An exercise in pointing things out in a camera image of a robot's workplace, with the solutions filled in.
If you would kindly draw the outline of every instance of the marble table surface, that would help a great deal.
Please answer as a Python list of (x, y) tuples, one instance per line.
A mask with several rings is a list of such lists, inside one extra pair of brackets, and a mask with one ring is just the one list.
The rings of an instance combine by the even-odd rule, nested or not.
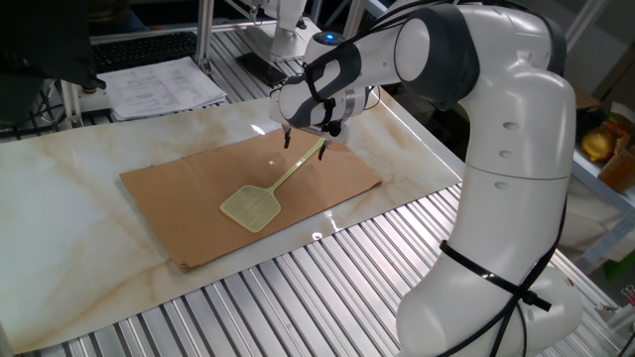
[(430, 149), (441, 143), (388, 94), (351, 124), (349, 148), (383, 184), (188, 273), (119, 175), (279, 129), (268, 99), (0, 146), (0, 321), (14, 352), (99, 329), (459, 182)]

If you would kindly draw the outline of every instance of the fly swatter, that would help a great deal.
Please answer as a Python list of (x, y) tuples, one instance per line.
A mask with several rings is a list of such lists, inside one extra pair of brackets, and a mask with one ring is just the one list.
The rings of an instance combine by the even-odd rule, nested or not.
[(274, 192), (324, 143), (324, 138), (307, 151), (280, 179), (269, 188), (244, 185), (220, 205), (220, 210), (252, 233), (260, 232), (280, 213)]

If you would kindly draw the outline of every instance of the robotic arm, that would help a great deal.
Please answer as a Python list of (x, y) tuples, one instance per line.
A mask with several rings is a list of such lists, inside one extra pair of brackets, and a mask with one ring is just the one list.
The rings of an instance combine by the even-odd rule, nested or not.
[(291, 128), (345, 142), (377, 84), (401, 81), (470, 118), (453, 231), (399, 306), (401, 356), (534, 355), (579, 325), (577, 289), (547, 267), (572, 164), (574, 96), (555, 74), (565, 55), (558, 27), (536, 15), (398, 2), (351, 40), (316, 34), (304, 74), (272, 93), (286, 145)]

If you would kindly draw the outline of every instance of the cardboard sheet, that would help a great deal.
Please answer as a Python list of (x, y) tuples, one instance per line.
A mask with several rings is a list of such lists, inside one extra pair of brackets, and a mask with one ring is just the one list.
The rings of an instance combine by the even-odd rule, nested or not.
[(245, 184), (271, 186), (317, 139), (294, 131), (285, 150), (278, 130), (121, 178), (172, 260), (188, 271), (381, 182), (348, 148), (332, 143), (321, 161), (313, 155), (276, 190), (282, 210), (262, 231), (251, 233), (220, 211)]

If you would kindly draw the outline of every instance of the keyboard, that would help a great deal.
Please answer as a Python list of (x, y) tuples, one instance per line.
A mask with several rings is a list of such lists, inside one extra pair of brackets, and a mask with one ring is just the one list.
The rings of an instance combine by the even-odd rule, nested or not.
[(91, 47), (95, 71), (105, 73), (191, 56), (196, 52), (196, 34), (173, 33)]

